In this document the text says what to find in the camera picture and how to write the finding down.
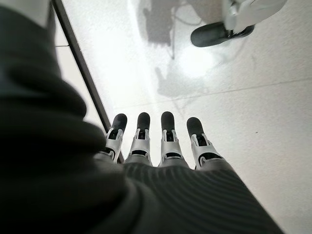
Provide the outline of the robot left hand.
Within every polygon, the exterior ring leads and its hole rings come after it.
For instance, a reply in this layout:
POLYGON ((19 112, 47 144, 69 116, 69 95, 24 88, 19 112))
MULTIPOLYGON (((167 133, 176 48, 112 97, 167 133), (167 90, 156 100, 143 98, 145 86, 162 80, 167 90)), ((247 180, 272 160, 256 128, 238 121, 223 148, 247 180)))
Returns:
POLYGON ((3 234, 280 234, 196 117, 195 168, 174 116, 161 116, 161 161, 150 158, 147 113, 118 162, 127 117, 108 133, 61 77, 48 0, 0 3, 0 231, 3 234))

